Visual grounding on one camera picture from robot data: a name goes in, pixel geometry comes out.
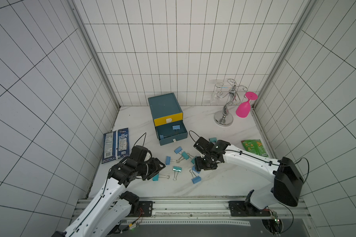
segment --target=yellow drawer front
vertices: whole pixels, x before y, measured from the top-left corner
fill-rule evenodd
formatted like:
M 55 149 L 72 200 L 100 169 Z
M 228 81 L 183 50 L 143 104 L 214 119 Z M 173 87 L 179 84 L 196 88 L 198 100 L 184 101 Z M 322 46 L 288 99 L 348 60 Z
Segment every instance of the yellow drawer front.
M 170 122 L 175 122 L 175 121 L 180 121 L 180 120 L 183 120 L 183 113 L 177 113 L 175 115 L 169 115 L 166 117 L 157 118 L 154 120 L 154 125 L 160 126 L 160 125 L 164 125 L 164 124 L 168 124 Z

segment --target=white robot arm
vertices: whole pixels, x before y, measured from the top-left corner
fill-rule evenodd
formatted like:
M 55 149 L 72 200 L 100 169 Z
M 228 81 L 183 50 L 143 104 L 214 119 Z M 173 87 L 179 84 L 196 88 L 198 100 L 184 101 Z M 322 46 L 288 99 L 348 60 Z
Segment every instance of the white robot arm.
M 269 159 L 241 150 L 226 141 L 218 140 L 213 144 L 203 137 L 195 142 L 194 147 L 202 154 L 195 158 L 195 169 L 198 171 L 216 169 L 219 163 L 226 162 L 249 169 L 270 181 L 265 187 L 249 192 L 241 207 L 246 216 L 254 216 L 277 202 L 297 206 L 303 179 L 290 159 Z M 124 217 L 139 211 L 139 197 L 124 192 L 129 183 L 136 176 L 149 180 L 163 168 L 165 165 L 152 158 L 148 149 L 134 146 L 129 157 L 110 169 L 105 184 L 82 214 L 64 232 L 56 231 L 52 237 L 106 236 Z M 108 211 L 118 196 L 120 200 Z
M 230 163 L 251 170 L 270 181 L 259 190 L 249 192 L 244 202 L 244 211 L 253 216 L 265 207 L 282 202 L 295 207 L 304 183 L 294 163 L 286 157 L 281 160 L 262 157 L 218 140 L 213 144 L 200 137 L 194 147 L 202 154 L 195 159 L 195 169 L 212 170 L 219 163 Z
M 125 188 L 141 176 L 149 180 L 158 174 L 165 164 L 151 157 L 151 152 L 142 146 L 134 146 L 130 156 L 114 165 L 105 184 L 80 216 L 64 232 L 56 231 L 52 237 L 104 237 L 124 217 L 140 211 L 139 197 Z M 119 197 L 110 211 L 108 209 Z

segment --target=white marble surface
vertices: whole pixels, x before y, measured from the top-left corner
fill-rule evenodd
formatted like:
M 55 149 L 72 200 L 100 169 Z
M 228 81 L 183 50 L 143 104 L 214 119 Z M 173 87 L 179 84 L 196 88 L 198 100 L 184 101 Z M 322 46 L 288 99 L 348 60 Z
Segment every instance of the white marble surface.
M 234 106 L 230 109 L 234 121 L 229 127 L 221 127 L 213 119 L 214 113 L 221 110 L 222 106 L 182 106 L 183 122 L 187 131 L 193 130 L 205 139 L 216 137 L 218 140 L 228 141 L 243 149 L 242 140 L 261 139 L 261 135 L 252 115 L 249 114 L 246 118 L 237 117 L 236 108 Z M 179 146 L 193 156 L 199 155 L 199 152 L 193 147 L 194 141 L 190 136 L 175 143 L 160 146 L 149 107 L 121 107 L 114 130 L 126 127 L 129 128 L 130 147 L 146 132 L 144 146 L 152 152 L 153 157 L 160 159 L 163 163 L 165 163 L 166 156 L 171 156 L 172 159 L 180 157 L 174 152 Z M 143 139 L 140 139 L 138 145 L 142 145 L 142 142 Z M 96 195 L 105 182 L 109 168 L 118 161 L 100 164 L 89 197 Z M 182 172 L 178 174 L 176 181 L 173 181 L 174 171 L 172 168 L 174 165 L 182 167 Z M 202 180 L 193 184 L 189 172 L 192 166 L 190 159 L 183 160 L 179 164 L 171 163 L 160 172 L 170 175 L 170 179 L 159 179 L 158 181 L 136 179 L 129 184 L 127 190 L 139 197 L 247 195 L 252 189 L 256 190 L 268 184 L 265 178 L 231 164 L 219 164 L 216 170 L 202 170 L 199 174 Z

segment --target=blue binder clip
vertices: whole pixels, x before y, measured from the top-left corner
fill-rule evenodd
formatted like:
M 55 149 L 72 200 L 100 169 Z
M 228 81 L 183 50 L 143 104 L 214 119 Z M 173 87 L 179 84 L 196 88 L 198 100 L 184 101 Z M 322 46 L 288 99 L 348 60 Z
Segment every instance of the blue binder clip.
M 178 166 L 173 166 L 173 170 L 174 170 L 174 178 L 173 178 L 173 180 L 176 181 L 177 177 L 178 177 L 178 174 L 180 172 L 182 172 L 182 168 L 178 167 Z
M 189 155 L 184 151 L 184 152 L 182 152 L 182 154 L 181 154 L 182 156 L 183 156 L 183 158 L 185 158 L 186 160 L 187 159 L 189 159 L 190 157 L 189 157 Z
M 210 138 L 209 141 L 212 142 L 213 144 L 215 144 L 218 140 L 216 139 L 216 137 L 213 137 L 213 138 Z
M 152 180 L 153 180 L 153 181 L 158 181 L 158 178 L 169 179 L 169 178 L 170 178 L 170 175 L 156 174 L 156 175 L 152 178 Z
M 195 171 L 197 174 L 200 173 L 200 171 L 197 171 L 197 170 L 195 169 L 195 166 L 193 166 L 191 169 L 192 169 L 192 171 Z
M 197 183 L 197 182 L 202 180 L 202 178 L 197 176 L 191 169 L 190 169 L 190 173 L 191 173 L 191 176 L 192 176 L 191 181 L 192 181 L 193 184 L 195 184 L 195 183 Z
M 171 159 L 170 156 L 166 156 L 166 162 L 165 162 L 166 165 L 170 165 L 170 159 Z
M 178 154 L 182 150 L 181 147 L 178 147 L 177 149 L 174 150 L 175 154 Z

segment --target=drawer box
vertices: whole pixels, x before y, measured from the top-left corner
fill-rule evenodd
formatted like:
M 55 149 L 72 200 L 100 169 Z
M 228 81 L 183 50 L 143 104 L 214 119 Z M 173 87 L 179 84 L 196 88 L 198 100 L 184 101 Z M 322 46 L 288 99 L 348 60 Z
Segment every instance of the drawer box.
M 183 112 L 174 93 L 149 97 L 148 101 L 155 126 L 183 120 Z
M 175 125 L 180 125 L 181 129 L 173 130 L 173 126 Z M 161 126 L 156 126 L 156 133 L 157 138 L 159 140 L 159 144 L 161 146 L 174 142 L 173 139 L 179 141 L 187 138 L 187 130 L 185 128 L 185 125 L 183 124 L 183 120 L 171 122 L 169 124 L 164 124 Z

